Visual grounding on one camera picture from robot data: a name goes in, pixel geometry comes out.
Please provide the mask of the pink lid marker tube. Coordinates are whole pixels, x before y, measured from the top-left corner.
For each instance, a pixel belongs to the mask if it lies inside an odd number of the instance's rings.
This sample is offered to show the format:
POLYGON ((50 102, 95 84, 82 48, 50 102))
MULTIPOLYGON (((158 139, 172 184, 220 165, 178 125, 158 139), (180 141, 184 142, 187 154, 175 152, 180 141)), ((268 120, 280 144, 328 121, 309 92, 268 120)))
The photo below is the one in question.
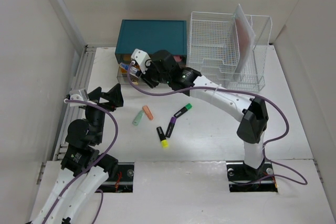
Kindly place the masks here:
POLYGON ((174 56, 174 59, 175 59, 176 62, 182 62, 183 61, 182 56, 174 56))

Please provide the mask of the clear blue cap bottle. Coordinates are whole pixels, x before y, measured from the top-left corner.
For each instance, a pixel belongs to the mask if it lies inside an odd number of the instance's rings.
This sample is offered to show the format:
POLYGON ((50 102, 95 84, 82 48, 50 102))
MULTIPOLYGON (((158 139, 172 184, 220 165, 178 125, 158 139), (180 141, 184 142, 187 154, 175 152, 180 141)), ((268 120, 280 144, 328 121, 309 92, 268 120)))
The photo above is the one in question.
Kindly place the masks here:
POLYGON ((120 63, 119 67, 124 71, 124 72, 129 72, 130 75, 136 76, 137 72, 139 71, 136 67, 130 66, 125 63, 120 63))

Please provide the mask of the green cap black highlighter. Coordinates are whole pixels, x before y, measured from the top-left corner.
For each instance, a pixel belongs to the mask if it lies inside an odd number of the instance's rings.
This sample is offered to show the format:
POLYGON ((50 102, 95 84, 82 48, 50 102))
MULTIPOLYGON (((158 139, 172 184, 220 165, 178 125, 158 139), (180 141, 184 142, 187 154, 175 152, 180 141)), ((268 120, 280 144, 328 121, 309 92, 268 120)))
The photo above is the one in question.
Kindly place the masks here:
POLYGON ((179 118, 180 116, 182 116, 183 114, 185 114, 187 111, 189 111, 193 106, 188 103, 187 105, 185 105, 184 107, 182 107, 181 109, 179 109, 175 114, 174 117, 175 118, 179 118))

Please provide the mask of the purple cap black highlighter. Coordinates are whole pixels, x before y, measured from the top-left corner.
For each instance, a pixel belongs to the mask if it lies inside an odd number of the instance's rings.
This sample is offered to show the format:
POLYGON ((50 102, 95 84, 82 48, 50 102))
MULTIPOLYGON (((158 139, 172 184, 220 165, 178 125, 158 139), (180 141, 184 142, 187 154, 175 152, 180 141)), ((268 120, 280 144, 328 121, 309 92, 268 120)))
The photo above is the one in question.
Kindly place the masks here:
POLYGON ((175 127, 175 123, 176 123, 176 117, 171 117, 171 119, 170 119, 170 122, 169 122, 169 124, 168 124, 168 127, 167 127, 167 130, 166 130, 166 133, 165 133, 165 136, 167 137, 167 138, 170 138, 171 137, 171 135, 172 135, 172 132, 173 132, 173 129, 174 129, 174 127, 175 127))

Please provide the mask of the yellow cap black highlighter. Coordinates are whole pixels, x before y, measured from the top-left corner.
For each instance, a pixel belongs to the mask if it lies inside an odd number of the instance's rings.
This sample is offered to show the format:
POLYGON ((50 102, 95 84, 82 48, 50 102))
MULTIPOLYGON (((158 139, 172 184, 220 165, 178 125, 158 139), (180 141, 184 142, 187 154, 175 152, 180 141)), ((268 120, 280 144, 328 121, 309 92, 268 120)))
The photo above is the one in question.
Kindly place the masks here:
POLYGON ((166 140, 166 137, 165 137, 165 134, 163 133, 162 128, 159 126, 159 127, 156 128, 156 131, 157 131, 157 134, 159 136, 162 147, 167 148, 169 146, 169 144, 166 140))

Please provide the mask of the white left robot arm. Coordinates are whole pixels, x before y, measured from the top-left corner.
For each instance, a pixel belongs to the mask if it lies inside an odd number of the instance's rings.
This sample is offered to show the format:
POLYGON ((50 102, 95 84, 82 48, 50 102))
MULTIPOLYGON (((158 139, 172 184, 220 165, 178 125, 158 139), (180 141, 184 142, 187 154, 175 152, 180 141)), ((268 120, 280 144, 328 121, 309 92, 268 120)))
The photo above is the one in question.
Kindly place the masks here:
POLYGON ((100 153, 95 146, 103 140, 105 117, 123 106, 120 84, 103 92, 98 87, 72 90, 64 99, 71 107, 84 109, 82 119, 72 121, 67 129, 65 156, 48 199, 32 223, 74 223, 88 199, 107 180, 117 176, 118 160, 100 153))

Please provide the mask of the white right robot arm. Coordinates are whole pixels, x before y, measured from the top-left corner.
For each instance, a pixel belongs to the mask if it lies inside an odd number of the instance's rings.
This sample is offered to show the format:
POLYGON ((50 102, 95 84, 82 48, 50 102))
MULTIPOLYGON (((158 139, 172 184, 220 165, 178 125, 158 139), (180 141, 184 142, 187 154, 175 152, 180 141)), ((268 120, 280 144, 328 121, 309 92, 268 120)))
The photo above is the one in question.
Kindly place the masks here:
POLYGON ((222 89, 199 71, 180 67, 167 50, 148 55, 135 50, 132 59, 140 66, 139 77, 150 87, 167 84, 173 91, 205 101, 231 115, 239 126, 238 137, 244 142, 244 175, 250 179, 261 176, 265 159, 262 151, 264 132, 267 128, 268 112, 261 98, 245 98, 222 89))

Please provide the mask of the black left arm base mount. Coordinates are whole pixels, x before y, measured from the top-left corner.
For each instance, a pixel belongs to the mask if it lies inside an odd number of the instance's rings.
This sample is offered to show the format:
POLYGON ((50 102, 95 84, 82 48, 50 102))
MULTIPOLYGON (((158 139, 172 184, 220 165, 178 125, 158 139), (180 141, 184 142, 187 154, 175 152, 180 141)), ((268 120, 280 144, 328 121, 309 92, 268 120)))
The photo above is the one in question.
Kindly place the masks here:
POLYGON ((134 163, 119 163, 114 177, 109 178, 98 189, 104 193, 132 193, 134 163))

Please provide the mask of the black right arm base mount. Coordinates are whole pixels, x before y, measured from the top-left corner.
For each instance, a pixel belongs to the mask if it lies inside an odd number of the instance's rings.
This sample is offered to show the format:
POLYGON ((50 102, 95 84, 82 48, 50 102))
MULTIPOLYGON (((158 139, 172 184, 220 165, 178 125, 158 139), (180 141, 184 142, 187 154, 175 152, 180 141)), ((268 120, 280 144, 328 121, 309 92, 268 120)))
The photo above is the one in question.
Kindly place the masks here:
POLYGON ((227 178, 231 193, 277 193, 277 183, 270 162, 263 162, 258 169, 247 166, 243 161, 227 162, 227 178))

